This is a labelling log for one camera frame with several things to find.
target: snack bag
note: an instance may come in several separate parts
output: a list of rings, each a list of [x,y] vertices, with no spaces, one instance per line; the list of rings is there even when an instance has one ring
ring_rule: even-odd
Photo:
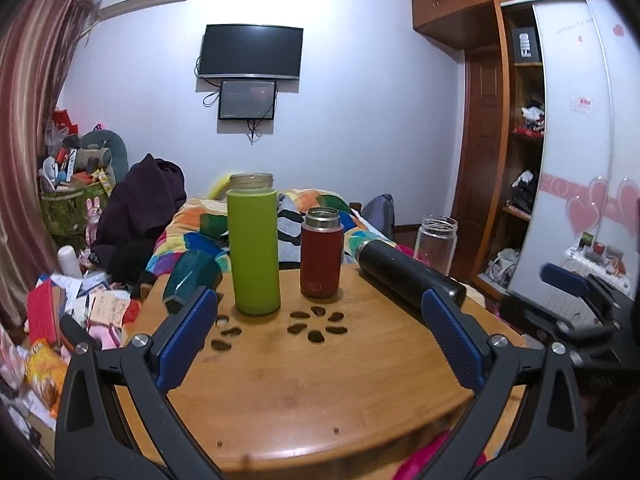
[[[53,418],[58,418],[66,364],[48,345],[46,339],[36,339],[25,362],[27,380]]]
[[[111,182],[109,182],[109,177],[107,177],[106,172],[104,170],[96,170],[91,174],[91,176],[97,178],[102,184],[104,191],[107,193],[107,196],[111,196],[113,186],[111,185]]]

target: black thermos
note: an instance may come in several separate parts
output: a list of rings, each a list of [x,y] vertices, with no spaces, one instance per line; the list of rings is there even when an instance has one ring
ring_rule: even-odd
[[[440,274],[424,263],[414,260],[382,240],[369,240],[356,249],[356,261],[369,276],[420,309],[422,295],[433,286],[439,286],[457,306],[466,298],[461,283]]]

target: flower-shaped cutout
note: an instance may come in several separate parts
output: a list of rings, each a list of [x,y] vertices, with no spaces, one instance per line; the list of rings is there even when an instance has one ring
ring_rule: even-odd
[[[319,306],[319,305],[312,306],[311,312],[315,314],[316,318],[318,317],[323,318],[324,316],[326,316],[326,309],[323,306]],[[291,314],[289,314],[289,317],[291,317],[292,319],[300,320],[300,322],[294,323],[293,325],[290,325],[287,328],[287,332],[294,335],[304,332],[307,328],[309,328],[308,323],[311,322],[312,319],[314,319],[311,316],[311,314],[309,314],[308,312],[304,312],[303,310],[297,310],[295,312],[292,312]],[[343,313],[334,312],[328,317],[327,321],[330,323],[338,323],[343,319],[344,319]],[[328,334],[333,334],[333,335],[344,335],[349,331],[346,327],[337,326],[337,325],[325,326],[324,330]],[[309,339],[309,341],[311,341],[312,343],[316,343],[316,344],[324,343],[324,335],[322,334],[322,331],[317,329],[311,329],[306,335],[306,338]]]
[[[237,337],[242,333],[242,329],[239,326],[228,328],[229,321],[229,316],[227,316],[226,314],[219,314],[214,323],[214,326],[220,330],[220,336],[225,338],[211,340],[211,348],[217,350],[218,352],[226,352],[228,350],[231,350],[232,345],[229,339]]]

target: small monitor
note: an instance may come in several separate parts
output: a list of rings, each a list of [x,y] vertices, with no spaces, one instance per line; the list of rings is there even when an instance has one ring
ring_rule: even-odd
[[[276,82],[225,79],[220,84],[219,119],[272,120]]]

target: green basket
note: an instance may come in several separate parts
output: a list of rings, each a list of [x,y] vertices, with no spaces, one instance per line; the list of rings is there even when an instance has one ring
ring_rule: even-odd
[[[79,235],[84,238],[86,199],[93,200],[97,196],[100,197],[100,208],[104,209],[109,197],[100,182],[70,191],[41,193],[42,219],[54,239]]]

